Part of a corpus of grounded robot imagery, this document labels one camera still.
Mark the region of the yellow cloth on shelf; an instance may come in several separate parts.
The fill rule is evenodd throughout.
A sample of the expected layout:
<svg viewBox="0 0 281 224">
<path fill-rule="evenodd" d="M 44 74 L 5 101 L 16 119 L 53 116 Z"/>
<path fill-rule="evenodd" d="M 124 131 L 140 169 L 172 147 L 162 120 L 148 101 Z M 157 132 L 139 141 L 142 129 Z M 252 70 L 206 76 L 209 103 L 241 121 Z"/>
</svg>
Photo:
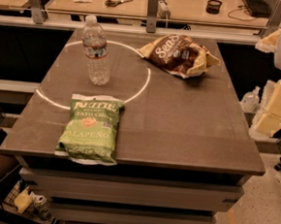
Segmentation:
<svg viewBox="0 0 281 224">
<path fill-rule="evenodd" d="M 27 208 L 32 204 L 33 198 L 28 194 L 28 190 L 22 190 L 14 199 L 15 207 L 18 213 L 24 213 Z"/>
</svg>

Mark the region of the green jalapeno chip bag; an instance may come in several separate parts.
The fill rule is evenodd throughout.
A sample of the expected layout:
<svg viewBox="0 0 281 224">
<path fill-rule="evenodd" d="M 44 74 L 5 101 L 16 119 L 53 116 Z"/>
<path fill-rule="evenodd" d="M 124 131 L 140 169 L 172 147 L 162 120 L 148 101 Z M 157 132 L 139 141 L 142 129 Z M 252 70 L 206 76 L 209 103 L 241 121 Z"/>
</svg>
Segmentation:
<svg viewBox="0 0 281 224">
<path fill-rule="evenodd" d="M 78 164 L 115 165 L 120 111 L 125 103 L 111 96 L 74 94 L 71 115 L 54 151 Z"/>
</svg>

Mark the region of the brown chip bag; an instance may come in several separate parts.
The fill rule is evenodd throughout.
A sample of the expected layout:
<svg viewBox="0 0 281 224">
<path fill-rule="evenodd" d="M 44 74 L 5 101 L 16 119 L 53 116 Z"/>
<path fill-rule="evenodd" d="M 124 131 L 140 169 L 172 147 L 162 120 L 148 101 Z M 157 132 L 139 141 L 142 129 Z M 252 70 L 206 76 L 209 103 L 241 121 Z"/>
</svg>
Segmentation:
<svg viewBox="0 0 281 224">
<path fill-rule="evenodd" d="M 170 75 L 183 79 L 198 77 L 211 66 L 219 66 L 220 59 L 193 38 L 167 35 L 139 48 L 138 52 Z"/>
</svg>

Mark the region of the clear plastic water bottle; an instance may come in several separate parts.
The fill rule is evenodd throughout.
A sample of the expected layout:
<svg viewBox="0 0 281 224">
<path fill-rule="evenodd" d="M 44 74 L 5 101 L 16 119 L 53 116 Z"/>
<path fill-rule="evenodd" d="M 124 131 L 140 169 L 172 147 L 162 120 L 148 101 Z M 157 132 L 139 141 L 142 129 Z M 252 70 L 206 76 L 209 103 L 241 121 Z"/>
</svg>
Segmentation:
<svg viewBox="0 0 281 224">
<path fill-rule="evenodd" d="M 88 58 L 88 73 L 95 85 L 106 85 L 110 80 L 107 38 L 103 27 L 94 15 L 85 17 L 82 44 Z"/>
</svg>

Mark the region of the black mesh cup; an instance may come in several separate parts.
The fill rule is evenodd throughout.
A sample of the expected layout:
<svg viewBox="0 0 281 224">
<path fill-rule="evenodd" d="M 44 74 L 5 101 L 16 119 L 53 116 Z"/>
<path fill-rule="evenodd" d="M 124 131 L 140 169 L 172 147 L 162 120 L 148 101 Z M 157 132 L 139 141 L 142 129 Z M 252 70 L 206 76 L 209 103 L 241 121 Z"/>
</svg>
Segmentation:
<svg viewBox="0 0 281 224">
<path fill-rule="evenodd" d="M 219 14 L 222 3 L 219 0 L 208 0 L 206 5 L 206 11 L 209 14 Z"/>
</svg>

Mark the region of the middle metal bracket post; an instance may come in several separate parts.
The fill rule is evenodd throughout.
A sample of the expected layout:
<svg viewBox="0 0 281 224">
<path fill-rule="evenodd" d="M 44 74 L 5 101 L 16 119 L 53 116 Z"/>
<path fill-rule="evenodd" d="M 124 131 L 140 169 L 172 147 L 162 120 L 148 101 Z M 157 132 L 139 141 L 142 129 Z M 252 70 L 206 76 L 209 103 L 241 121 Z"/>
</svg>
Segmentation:
<svg viewBox="0 0 281 224">
<path fill-rule="evenodd" d="M 158 13 L 158 0 L 148 0 L 147 2 L 147 20 L 146 20 L 146 32 L 155 33 L 156 32 L 156 20 Z"/>
</svg>

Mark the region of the scissors on desk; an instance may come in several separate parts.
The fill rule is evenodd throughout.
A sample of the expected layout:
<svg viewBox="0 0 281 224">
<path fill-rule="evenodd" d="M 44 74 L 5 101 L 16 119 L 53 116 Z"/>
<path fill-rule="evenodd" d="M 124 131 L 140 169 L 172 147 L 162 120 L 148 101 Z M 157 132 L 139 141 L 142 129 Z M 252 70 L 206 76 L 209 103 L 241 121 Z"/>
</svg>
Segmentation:
<svg viewBox="0 0 281 224">
<path fill-rule="evenodd" d="M 132 2 L 134 0 L 106 0 L 105 5 L 108 7 L 117 7 L 118 5 Z"/>
</svg>

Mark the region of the left sanitizer bottle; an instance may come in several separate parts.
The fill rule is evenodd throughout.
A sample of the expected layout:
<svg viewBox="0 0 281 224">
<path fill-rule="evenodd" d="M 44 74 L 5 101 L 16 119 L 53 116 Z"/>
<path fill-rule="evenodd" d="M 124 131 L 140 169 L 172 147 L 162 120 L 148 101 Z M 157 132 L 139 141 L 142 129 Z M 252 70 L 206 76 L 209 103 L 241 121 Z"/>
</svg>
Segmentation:
<svg viewBox="0 0 281 224">
<path fill-rule="evenodd" d="M 239 102 L 244 112 L 252 112 L 259 104 L 260 88 L 256 86 L 253 91 L 247 92 Z"/>
</svg>

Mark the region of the black keyboard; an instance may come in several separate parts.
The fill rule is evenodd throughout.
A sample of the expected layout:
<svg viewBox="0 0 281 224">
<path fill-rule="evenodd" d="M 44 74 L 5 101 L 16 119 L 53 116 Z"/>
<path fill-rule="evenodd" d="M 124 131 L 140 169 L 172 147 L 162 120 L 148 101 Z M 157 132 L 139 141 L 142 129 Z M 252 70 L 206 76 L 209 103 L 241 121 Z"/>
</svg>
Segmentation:
<svg viewBox="0 0 281 224">
<path fill-rule="evenodd" d="M 250 16 L 270 18 L 271 7 L 264 0 L 242 0 Z"/>
</svg>

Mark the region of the white power strip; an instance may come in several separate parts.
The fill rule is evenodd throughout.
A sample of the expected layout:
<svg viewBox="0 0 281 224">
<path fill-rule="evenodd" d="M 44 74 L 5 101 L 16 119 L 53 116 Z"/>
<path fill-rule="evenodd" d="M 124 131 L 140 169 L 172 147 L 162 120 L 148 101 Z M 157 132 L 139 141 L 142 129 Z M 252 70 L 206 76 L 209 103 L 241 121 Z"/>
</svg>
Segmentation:
<svg viewBox="0 0 281 224">
<path fill-rule="evenodd" d="M 158 14 L 160 18 L 168 18 L 171 16 L 171 11 L 165 0 L 158 0 Z"/>
</svg>

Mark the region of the left metal bracket post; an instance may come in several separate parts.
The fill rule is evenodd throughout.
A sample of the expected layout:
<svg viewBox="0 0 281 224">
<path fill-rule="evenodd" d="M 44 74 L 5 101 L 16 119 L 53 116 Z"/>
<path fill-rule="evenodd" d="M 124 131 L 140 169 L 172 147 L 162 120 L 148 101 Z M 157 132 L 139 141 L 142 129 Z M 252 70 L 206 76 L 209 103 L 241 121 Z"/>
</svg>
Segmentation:
<svg viewBox="0 0 281 224">
<path fill-rule="evenodd" d="M 41 0 L 28 0 L 28 4 L 31 10 L 31 17 L 35 24 L 43 24 L 47 19 L 47 12 L 42 5 Z"/>
</svg>

